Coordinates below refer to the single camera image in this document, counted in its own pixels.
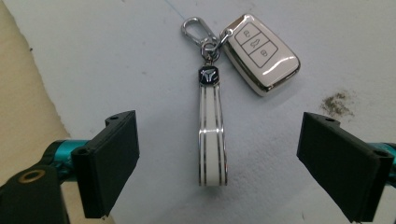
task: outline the black plastic jaw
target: black plastic jaw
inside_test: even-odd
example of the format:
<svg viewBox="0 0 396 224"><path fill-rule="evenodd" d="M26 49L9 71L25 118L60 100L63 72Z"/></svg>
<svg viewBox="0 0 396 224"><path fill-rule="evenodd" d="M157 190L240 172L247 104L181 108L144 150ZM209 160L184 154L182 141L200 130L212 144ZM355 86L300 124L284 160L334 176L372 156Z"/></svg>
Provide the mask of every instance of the black plastic jaw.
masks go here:
<svg viewBox="0 0 396 224"><path fill-rule="evenodd" d="M304 113L297 156L350 222L373 221L394 157L339 125Z"/></svg>
<svg viewBox="0 0 396 224"><path fill-rule="evenodd" d="M138 159L134 111L106 119L105 129L72 152L85 217L109 215Z"/></svg>
<svg viewBox="0 0 396 224"><path fill-rule="evenodd" d="M55 167L35 165L0 188L0 223L70 223Z"/></svg>

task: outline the car key fob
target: car key fob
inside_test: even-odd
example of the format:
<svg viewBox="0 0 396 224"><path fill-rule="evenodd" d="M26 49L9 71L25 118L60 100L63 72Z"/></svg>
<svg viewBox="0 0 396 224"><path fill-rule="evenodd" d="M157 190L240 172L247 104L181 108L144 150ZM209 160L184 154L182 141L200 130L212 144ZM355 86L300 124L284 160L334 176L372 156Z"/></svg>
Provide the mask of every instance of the car key fob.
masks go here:
<svg viewBox="0 0 396 224"><path fill-rule="evenodd" d="M232 33L224 50L250 87L260 96L279 86L300 69L291 49L256 17L245 14L220 37Z"/></svg>

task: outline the metal ring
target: metal ring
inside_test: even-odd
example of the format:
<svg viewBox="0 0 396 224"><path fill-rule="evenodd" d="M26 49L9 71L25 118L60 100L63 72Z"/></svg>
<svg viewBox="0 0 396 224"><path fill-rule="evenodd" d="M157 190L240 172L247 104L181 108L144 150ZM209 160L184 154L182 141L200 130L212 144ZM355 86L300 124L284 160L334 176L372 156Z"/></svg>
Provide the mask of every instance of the metal ring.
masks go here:
<svg viewBox="0 0 396 224"><path fill-rule="evenodd" d="M43 177L46 174L44 170L33 170L29 171L18 178L18 181L21 184L29 184L37 181L39 178Z"/></svg>
<svg viewBox="0 0 396 224"><path fill-rule="evenodd" d="M215 46L214 43L210 42L210 41L206 41L205 43L202 44L201 46L201 55L202 57L205 59L205 61L207 63L213 63L215 62L219 56L220 56L220 51L219 49L216 48L212 48L212 49L208 49L206 46L207 45L213 45Z"/></svg>
<svg viewBox="0 0 396 224"><path fill-rule="evenodd" d="M226 30L222 33L222 37L220 37L221 40L220 40L220 41L217 41L217 42L216 42L216 45L215 45L213 48L211 48L211 49L205 49L205 50L208 50L208 51L215 51L215 50L220 49L220 48L225 44L225 42L227 42L228 38L230 38L232 35L233 35L233 30L232 30L232 29L226 29Z"/></svg>

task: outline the gray surface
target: gray surface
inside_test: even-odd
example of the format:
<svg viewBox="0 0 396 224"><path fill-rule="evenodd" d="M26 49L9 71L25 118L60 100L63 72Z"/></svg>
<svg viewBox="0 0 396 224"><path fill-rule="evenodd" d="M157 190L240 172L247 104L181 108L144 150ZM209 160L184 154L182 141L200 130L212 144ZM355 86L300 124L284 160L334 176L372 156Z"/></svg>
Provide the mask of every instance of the gray surface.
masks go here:
<svg viewBox="0 0 396 224"><path fill-rule="evenodd" d="M341 126L396 142L395 1L6 0L33 48L47 92L73 138L135 109L141 159L112 214L118 223L348 223L295 156L304 111L325 114L342 92ZM229 186L199 188L199 50L184 19L215 33L241 14L261 19L299 56L300 73L260 97L225 55L216 63ZM389 190L375 223L395 219Z"/></svg>

